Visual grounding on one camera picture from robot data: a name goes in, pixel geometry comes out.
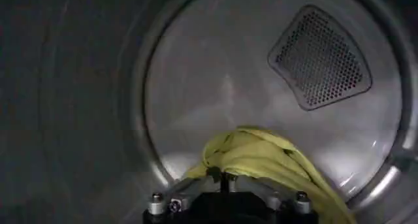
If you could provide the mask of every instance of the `yellow cloth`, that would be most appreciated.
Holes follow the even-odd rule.
[[[356,223],[344,201],[331,189],[314,165],[290,141],[252,127],[216,136],[203,151],[201,164],[187,172],[206,175],[208,167],[254,178],[270,178],[295,191],[307,192],[321,224]]]

